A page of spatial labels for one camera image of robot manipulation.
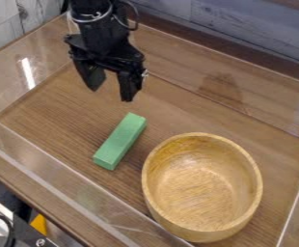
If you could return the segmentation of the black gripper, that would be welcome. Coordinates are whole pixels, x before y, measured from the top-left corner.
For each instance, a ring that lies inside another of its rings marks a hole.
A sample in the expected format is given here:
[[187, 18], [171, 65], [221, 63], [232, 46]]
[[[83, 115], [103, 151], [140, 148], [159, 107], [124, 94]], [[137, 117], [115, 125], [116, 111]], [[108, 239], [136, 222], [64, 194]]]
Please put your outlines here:
[[121, 101], [131, 102], [147, 77], [144, 55], [129, 42], [137, 22], [129, 27], [124, 6], [71, 6], [68, 17], [79, 32], [68, 34], [64, 42], [87, 87], [95, 92], [111, 70], [117, 74]]

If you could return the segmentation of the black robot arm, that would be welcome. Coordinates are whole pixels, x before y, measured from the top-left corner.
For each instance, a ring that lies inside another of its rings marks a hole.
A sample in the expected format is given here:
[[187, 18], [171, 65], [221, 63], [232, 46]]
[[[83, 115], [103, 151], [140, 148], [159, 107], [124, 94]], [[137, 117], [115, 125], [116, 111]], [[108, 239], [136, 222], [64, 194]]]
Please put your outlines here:
[[147, 75], [144, 54], [129, 41], [139, 28], [135, 5], [129, 0], [69, 0], [68, 14], [79, 32], [64, 42], [87, 87], [96, 91], [109, 70], [117, 76], [121, 101], [131, 102]]

